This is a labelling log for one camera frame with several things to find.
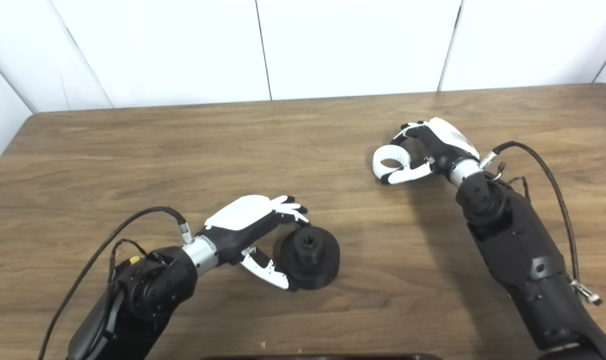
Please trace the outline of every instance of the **robotic arm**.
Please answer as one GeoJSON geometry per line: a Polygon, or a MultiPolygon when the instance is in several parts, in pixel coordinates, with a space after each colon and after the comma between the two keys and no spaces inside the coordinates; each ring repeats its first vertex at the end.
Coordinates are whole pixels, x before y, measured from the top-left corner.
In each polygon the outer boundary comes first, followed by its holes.
{"type": "Polygon", "coordinates": [[[291,196],[243,196],[205,221],[183,246],[134,256],[116,269],[115,285],[92,309],[69,344],[69,360],[142,360],[174,310],[195,291],[198,278],[223,264],[242,264],[281,289],[298,284],[251,245],[278,224],[308,226],[307,209],[291,196]]]}
{"type": "Polygon", "coordinates": [[[511,142],[480,161],[472,144],[446,121],[408,123],[390,145],[374,153],[374,173],[385,185],[432,173],[445,176],[458,189],[456,202],[490,274],[508,292],[538,349],[546,352],[541,358],[606,360],[606,335],[577,294],[594,305],[600,305],[600,298],[566,273],[563,256],[529,198],[499,180],[500,174],[484,171],[508,146],[536,155],[527,146],[511,142]],[[429,155],[411,162],[409,153],[399,146],[406,139],[420,141],[429,155]],[[402,166],[383,166],[380,162],[385,159],[402,166]]]}

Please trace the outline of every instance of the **black cable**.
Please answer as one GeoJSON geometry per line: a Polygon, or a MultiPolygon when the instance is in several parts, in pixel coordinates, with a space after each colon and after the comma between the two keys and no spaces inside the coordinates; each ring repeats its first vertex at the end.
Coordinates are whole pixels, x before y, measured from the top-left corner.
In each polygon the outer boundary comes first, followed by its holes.
{"type": "Polygon", "coordinates": [[[54,313],[54,317],[52,318],[52,321],[49,323],[49,326],[47,327],[47,331],[45,331],[45,338],[43,339],[43,344],[40,346],[40,353],[38,354],[38,360],[44,360],[45,351],[47,351],[47,344],[49,343],[49,338],[51,338],[52,332],[54,331],[54,327],[56,326],[56,322],[58,321],[58,318],[63,313],[63,310],[65,310],[67,303],[69,303],[69,301],[72,299],[72,296],[74,296],[74,292],[76,292],[76,289],[78,289],[78,286],[81,284],[81,281],[83,281],[83,278],[85,278],[85,275],[87,275],[88,271],[90,271],[90,269],[92,268],[92,266],[94,265],[94,263],[96,262],[98,257],[101,255],[101,253],[115,239],[115,237],[117,237],[118,234],[120,234],[120,232],[124,228],[126,228],[129,224],[131,224],[133,221],[142,217],[143,215],[150,214],[150,213],[156,213],[156,212],[166,212],[167,214],[172,215],[176,219],[177,223],[179,223],[179,225],[186,223],[185,218],[181,215],[180,212],[177,212],[176,210],[172,209],[171,207],[167,207],[167,206],[150,207],[149,209],[141,210],[141,211],[137,212],[136,214],[133,214],[132,216],[130,216],[125,221],[123,221],[123,223],[121,223],[107,237],[107,239],[105,239],[105,241],[101,244],[101,246],[99,246],[98,250],[96,250],[96,252],[94,253],[94,255],[92,255],[90,260],[88,260],[87,264],[85,264],[85,267],[81,270],[81,273],[76,278],[76,281],[74,281],[74,284],[72,285],[72,287],[69,289],[69,291],[65,295],[65,298],[63,299],[61,305],[58,307],[58,310],[56,310],[56,313],[54,313]]]}
{"type": "Polygon", "coordinates": [[[554,175],[552,174],[552,171],[549,169],[547,164],[545,164],[545,162],[538,155],[538,153],[536,153],[536,151],[534,151],[529,146],[518,141],[507,141],[506,143],[502,143],[501,145],[495,147],[492,152],[498,155],[499,153],[501,153],[501,151],[512,147],[521,148],[527,151],[527,153],[529,153],[530,155],[532,155],[532,157],[536,160],[536,162],[538,162],[539,166],[541,166],[541,168],[545,172],[545,175],[547,176],[549,182],[552,184],[552,187],[554,188],[554,193],[556,194],[556,199],[558,200],[558,205],[559,207],[561,207],[561,214],[563,215],[563,221],[565,222],[565,230],[567,232],[567,237],[570,242],[570,256],[572,258],[572,276],[574,280],[580,283],[581,280],[579,278],[579,258],[576,251],[576,239],[574,238],[574,230],[572,228],[570,214],[567,211],[565,200],[563,200],[563,194],[561,194],[561,188],[558,186],[558,183],[556,182],[556,179],[554,178],[554,175]]]}
{"type": "Polygon", "coordinates": [[[507,185],[512,185],[514,182],[517,182],[518,180],[521,180],[521,182],[523,182],[523,192],[525,193],[525,198],[529,199],[529,186],[527,186],[527,179],[524,176],[517,176],[517,177],[513,178],[512,180],[509,180],[507,182],[507,185]]]}
{"type": "Polygon", "coordinates": [[[96,328],[96,332],[92,336],[92,341],[89,342],[90,346],[86,347],[79,359],[84,360],[88,354],[91,354],[93,349],[99,344],[101,340],[101,335],[104,333],[107,322],[109,319],[109,309],[111,308],[112,296],[114,294],[115,280],[116,280],[116,250],[118,247],[122,245],[122,243],[130,243],[133,246],[136,246],[138,251],[143,255],[147,256],[147,251],[145,251],[142,246],[140,246],[136,241],[130,239],[120,239],[118,240],[113,248],[111,249],[111,255],[109,256],[109,271],[108,271],[108,279],[107,279],[107,288],[105,290],[105,308],[103,310],[102,319],[99,323],[99,326],[96,328]]]}

